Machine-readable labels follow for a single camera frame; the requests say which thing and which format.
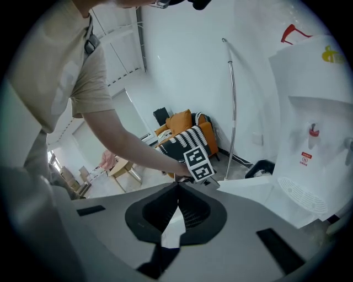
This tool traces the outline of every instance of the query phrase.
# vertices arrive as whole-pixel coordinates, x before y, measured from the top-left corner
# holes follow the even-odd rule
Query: metal pole
[[[227,166],[227,172],[224,180],[228,180],[229,176],[229,169],[231,168],[231,162],[233,159],[233,150],[234,150],[234,142],[236,138],[236,120],[237,120],[237,93],[236,93],[236,81],[234,79],[234,70],[233,70],[233,61],[232,61],[232,56],[231,52],[228,46],[228,41],[226,39],[222,39],[222,41],[226,44],[227,47],[227,53],[228,53],[228,64],[229,64],[229,70],[231,73],[231,80],[232,80],[232,91],[233,91],[233,129],[232,129],[232,140],[231,140],[231,148],[229,150],[229,160],[228,160],[228,166]]]

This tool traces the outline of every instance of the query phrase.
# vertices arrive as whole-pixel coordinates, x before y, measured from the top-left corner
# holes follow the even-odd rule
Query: black and white striped blanket
[[[210,147],[201,128],[193,126],[159,145],[156,150],[179,162],[185,162],[184,153],[197,146],[201,146],[207,156],[211,155]]]
[[[211,121],[211,118],[210,118],[208,115],[205,115],[205,114],[202,113],[202,112],[197,112],[197,113],[192,113],[192,114],[191,114],[192,125],[193,125],[193,126],[198,126],[198,125],[199,125],[199,119],[200,119],[200,116],[201,116],[201,115],[204,115],[206,122],[209,122],[209,123],[211,124],[212,131],[213,131],[214,135],[216,136],[215,128],[213,127],[213,123],[212,123],[212,121]]]

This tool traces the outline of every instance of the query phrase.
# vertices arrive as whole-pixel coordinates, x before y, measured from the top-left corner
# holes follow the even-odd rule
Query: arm
[[[115,110],[82,115],[94,135],[114,154],[151,169],[190,176],[185,164],[161,154],[128,132],[122,126]]]

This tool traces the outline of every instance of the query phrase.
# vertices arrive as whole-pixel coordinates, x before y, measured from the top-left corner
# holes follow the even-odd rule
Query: beige t-shirt
[[[46,133],[54,131],[69,98],[75,118],[114,109],[102,47],[84,61],[89,22],[71,0],[61,1],[28,34],[9,71],[13,88]]]

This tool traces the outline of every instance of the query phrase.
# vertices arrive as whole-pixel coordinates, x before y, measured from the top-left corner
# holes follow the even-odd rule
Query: yellow logo
[[[343,64],[346,59],[343,55],[340,55],[337,51],[331,50],[331,46],[328,45],[325,48],[325,52],[322,53],[322,59],[329,63]]]

